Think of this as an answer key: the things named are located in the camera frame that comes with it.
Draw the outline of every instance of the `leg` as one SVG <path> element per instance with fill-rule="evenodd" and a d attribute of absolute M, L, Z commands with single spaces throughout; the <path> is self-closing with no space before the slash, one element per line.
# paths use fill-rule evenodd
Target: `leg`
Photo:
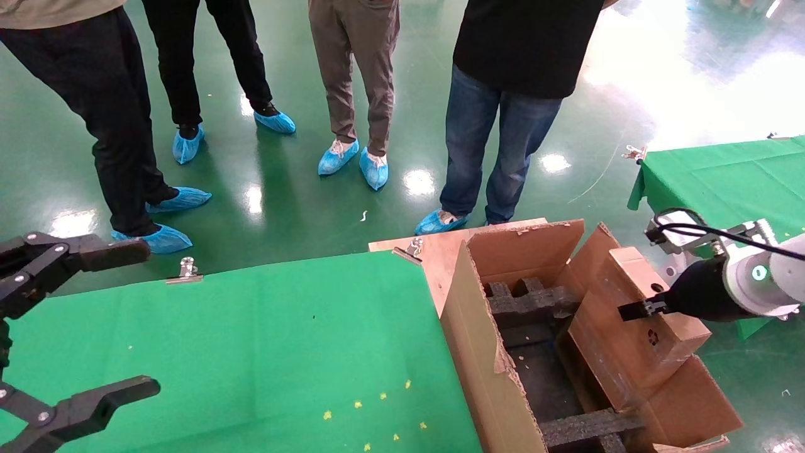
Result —
<path fill-rule="evenodd" d="M 249 0 L 207 0 L 207 10 L 229 47 L 237 81 L 246 98 L 255 110 L 265 108 L 273 98 L 266 82 L 266 66 L 257 44 L 257 27 Z"/>
<path fill-rule="evenodd" d="M 447 113 L 448 175 L 440 201 L 457 217 L 473 211 L 483 176 L 486 141 L 501 93 L 453 66 Z"/>
<path fill-rule="evenodd" d="M 63 27 L 3 30 L 0 39 L 86 122 L 112 228 L 144 236 L 159 228 L 145 210 L 142 154 L 147 125 L 122 57 L 122 8 Z"/>
<path fill-rule="evenodd" d="M 193 76 L 193 32 L 200 0 L 142 0 L 159 50 L 159 75 L 171 103 L 173 122 L 201 123 Z"/>
<path fill-rule="evenodd" d="M 151 130 L 151 100 L 148 97 L 148 82 L 146 81 L 146 71 L 142 66 L 142 52 L 140 43 L 131 21 L 126 15 L 118 16 L 118 26 L 122 46 L 123 60 L 129 73 L 129 80 L 138 99 L 140 114 L 143 123 L 143 145 L 142 150 L 142 188 L 146 202 L 158 205 L 177 195 L 173 189 L 165 183 L 162 172 L 156 165 L 156 155 L 154 154 L 154 136 Z"/>
<path fill-rule="evenodd" d="M 369 153 L 384 156 L 394 111 L 391 54 L 400 30 L 399 0 L 348 0 L 341 5 L 369 99 Z"/>
<path fill-rule="evenodd" d="M 497 162 L 486 186 L 486 219 L 508 222 L 526 184 L 531 155 L 551 129 L 561 99 L 535 99 L 504 93 L 501 99 L 501 140 Z"/>
<path fill-rule="evenodd" d="M 334 0 L 308 0 L 308 18 L 319 70 L 327 91 L 330 129 L 342 143 L 353 143 L 355 105 L 352 91 L 352 47 L 336 13 Z"/>

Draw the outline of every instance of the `green table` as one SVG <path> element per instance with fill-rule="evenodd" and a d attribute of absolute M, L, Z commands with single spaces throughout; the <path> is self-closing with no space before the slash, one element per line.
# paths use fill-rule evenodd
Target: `green table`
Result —
<path fill-rule="evenodd" d="M 782 242 L 805 231 L 805 135 L 650 152 L 629 208 L 643 197 L 654 212 L 689 208 L 717 228 L 766 218 Z M 739 321 L 741 336 L 768 321 Z"/>
<path fill-rule="evenodd" d="M 4 379 L 51 404 L 162 385 L 65 453 L 481 452 L 423 270 L 390 252 L 54 297 L 11 336 Z M 0 412 L 0 444 L 22 428 Z"/>

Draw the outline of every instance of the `blue jeans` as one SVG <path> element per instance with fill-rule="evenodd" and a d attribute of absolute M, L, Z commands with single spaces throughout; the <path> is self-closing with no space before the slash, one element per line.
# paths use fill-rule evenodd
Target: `blue jeans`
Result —
<path fill-rule="evenodd" d="M 561 99 L 537 99 L 507 93 L 481 83 L 456 66 L 452 70 L 447 114 L 448 178 L 442 189 L 442 210 L 455 216 L 473 211 L 483 176 L 489 132 L 500 107 L 497 162 L 486 185 L 486 219 L 508 222 L 520 200 L 531 163 Z"/>

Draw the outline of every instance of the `metal binder clip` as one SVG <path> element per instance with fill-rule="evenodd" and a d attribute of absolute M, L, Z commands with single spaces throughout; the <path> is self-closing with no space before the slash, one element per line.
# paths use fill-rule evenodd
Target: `metal binder clip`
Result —
<path fill-rule="evenodd" d="M 777 132 L 772 132 L 772 133 L 768 134 L 768 136 L 766 138 L 770 139 L 770 140 L 790 140 L 791 139 L 790 136 L 788 136 L 788 135 L 780 135 Z"/>
<path fill-rule="evenodd" d="M 165 283 L 167 285 L 176 285 L 179 283 L 192 283 L 202 281 L 204 276 L 199 274 L 199 268 L 196 267 L 196 261 L 191 256 L 185 256 L 179 263 L 179 276 L 171 278 Z"/>
<path fill-rule="evenodd" d="M 392 253 L 409 260 L 417 266 L 421 266 L 422 260 L 417 258 L 417 256 L 422 253 L 423 243 L 424 241 L 422 238 L 415 238 L 411 240 L 411 244 L 405 250 L 400 247 L 395 247 L 394 250 L 392 250 Z"/>
<path fill-rule="evenodd" d="M 643 162 L 643 160 L 646 158 L 646 153 L 648 152 L 648 148 L 643 147 L 643 148 L 637 149 L 632 145 L 626 145 L 626 151 L 628 151 L 628 152 L 625 153 L 625 154 L 621 154 L 621 157 L 623 157 L 625 159 L 632 159 L 638 165 L 640 165 L 640 163 Z"/>

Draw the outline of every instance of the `blue shoe cover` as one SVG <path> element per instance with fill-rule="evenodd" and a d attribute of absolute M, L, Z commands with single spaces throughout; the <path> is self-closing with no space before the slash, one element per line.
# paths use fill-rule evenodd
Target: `blue shoe cover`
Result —
<path fill-rule="evenodd" d="M 363 177 L 369 183 L 369 187 L 375 190 L 386 185 L 389 180 L 389 165 L 386 162 L 386 157 L 383 156 L 380 162 L 371 160 L 369 157 L 369 150 L 363 148 L 361 152 L 361 159 L 358 161 L 363 172 Z"/>
<path fill-rule="evenodd" d="M 148 244 L 148 247 L 151 248 L 151 253 L 162 255 L 184 250 L 185 248 L 190 248 L 193 246 L 193 243 L 190 242 L 190 238 L 181 231 L 177 231 L 169 226 L 159 224 L 157 224 L 157 227 L 159 227 L 159 231 L 153 235 L 142 237 L 142 239 L 144 239 Z M 131 236 L 124 235 L 123 233 L 119 233 L 114 230 L 112 230 L 112 238 L 116 241 L 133 239 Z"/>
<path fill-rule="evenodd" d="M 465 215 L 464 217 L 457 218 L 454 222 L 449 222 L 450 218 L 450 213 L 435 210 L 426 218 L 422 219 L 422 222 L 416 226 L 415 233 L 417 235 L 432 235 L 433 233 L 444 233 L 445 231 L 455 230 L 456 228 L 462 227 L 469 217 Z"/>
<path fill-rule="evenodd" d="M 204 128 L 199 124 L 199 133 L 196 138 L 192 140 L 183 139 L 176 131 L 176 137 L 173 139 L 173 158 L 179 165 L 184 165 L 193 160 L 199 152 L 199 145 L 201 140 L 204 139 Z"/>
<path fill-rule="evenodd" d="M 341 170 L 341 167 L 357 154 L 357 150 L 361 149 L 361 145 L 358 144 L 357 140 L 349 145 L 348 148 L 341 148 L 342 145 L 345 146 L 346 143 L 341 143 L 338 140 L 332 142 L 332 146 L 321 156 L 321 160 L 319 160 L 319 176 L 332 175 Z M 334 148 L 341 148 L 342 153 L 337 152 L 338 149 L 334 150 Z"/>
<path fill-rule="evenodd" d="M 274 132 L 279 132 L 280 134 L 293 134 L 296 132 L 294 120 L 282 112 L 274 116 L 263 116 L 254 112 L 254 119 L 258 120 L 263 126 L 268 127 Z"/>
<path fill-rule="evenodd" d="M 170 200 L 165 200 L 158 205 L 149 205 L 146 203 L 146 211 L 148 211 L 148 214 L 191 210 L 205 204 L 213 196 L 209 192 L 194 189 L 193 187 L 176 187 L 175 189 L 179 190 L 179 195 L 176 195 Z"/>

